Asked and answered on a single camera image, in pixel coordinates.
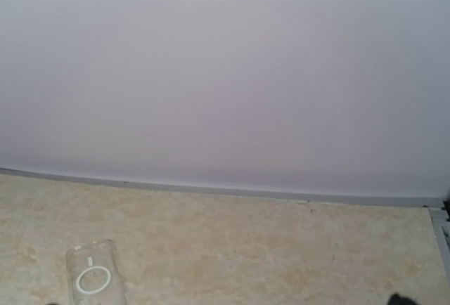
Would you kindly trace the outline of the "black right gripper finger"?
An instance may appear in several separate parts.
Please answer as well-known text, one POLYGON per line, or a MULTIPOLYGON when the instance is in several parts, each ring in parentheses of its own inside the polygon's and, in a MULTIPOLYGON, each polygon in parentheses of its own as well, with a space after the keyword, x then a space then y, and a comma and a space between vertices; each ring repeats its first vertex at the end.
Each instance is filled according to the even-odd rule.
POLYGON ((394 293, 389 298, 389 305, 418 305, 418 303, 411 298, 394 293))

